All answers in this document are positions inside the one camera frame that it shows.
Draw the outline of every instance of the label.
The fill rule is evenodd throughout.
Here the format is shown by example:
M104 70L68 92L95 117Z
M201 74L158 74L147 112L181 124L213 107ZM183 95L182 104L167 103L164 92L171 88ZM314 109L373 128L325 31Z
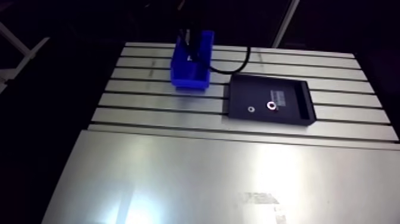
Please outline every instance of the label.
M278 107L285 107L285 93L283 91L271 90L271 100L275 102Z

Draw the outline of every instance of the aluminum t-slot table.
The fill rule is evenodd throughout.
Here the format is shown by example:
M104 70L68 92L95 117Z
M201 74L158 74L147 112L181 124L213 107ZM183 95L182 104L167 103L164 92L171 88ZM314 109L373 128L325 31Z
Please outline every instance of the aluminum t-slot table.
M230 76L169 82L173 44L126 43L43 223L398 223L400 146L351 54L253 48L244 73L306 80L308 127L230 120ZM245 48L215 46L233 70Z

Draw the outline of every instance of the black cable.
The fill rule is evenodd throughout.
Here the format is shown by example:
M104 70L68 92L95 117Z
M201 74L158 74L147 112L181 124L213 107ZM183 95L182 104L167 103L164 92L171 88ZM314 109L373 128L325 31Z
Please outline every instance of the black cable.
M202 61L202 60L200 59L199 56L194 55L193 52L189 49L189 45L188 45L188 43L186 43L186 41L185 41L185 36L184 36L184 34L183 34L182 32L179 32L179 38L180 38L181 41L183 42L183 45L184 45L184 47L185 47L187 53L188 53L188 54L190 55L190 57L192 58L192 60L194 60L194 61L196 61L196 62L200 62L200 63L202 63L204 66L208 66L207 63L206 63L205 61ZM239 73L239 72L241 72L241 71L247 66L247 64L249 63L250 54L251 54L251 47L250 47L250 46L247 46L247 47L246 47L246 58L245 58L245 60L243 61L243 64L242 64L238 69L236 69L236 70L233 70L233 71L224 71L224 70L216 69L216 68L214 68L214 67L211 66L211 65L209 66L209 68L210 68L211 71L214 71L214 72L217 72L217 73L221 73L221 74L236 74L236 73Z

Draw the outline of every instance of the black plate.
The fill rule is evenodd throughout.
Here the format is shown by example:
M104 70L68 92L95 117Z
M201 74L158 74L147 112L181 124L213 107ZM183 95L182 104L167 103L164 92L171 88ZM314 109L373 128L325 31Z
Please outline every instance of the black plate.
M229 95L231 118L303 126L316 120L305 81L235 74L230 80ZM271 101L276 110L268 109Z

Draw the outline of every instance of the blue plastic bin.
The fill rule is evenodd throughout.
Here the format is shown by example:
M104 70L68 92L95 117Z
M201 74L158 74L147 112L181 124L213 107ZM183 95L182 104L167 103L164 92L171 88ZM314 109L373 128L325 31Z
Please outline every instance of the blue plastic bin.
M214 32L203 31L199 57L205 62L196 63L190 60L189 53L180 38L176 42L171 61L171 82L180 88L206 89L210 85L210 62L213 51Z

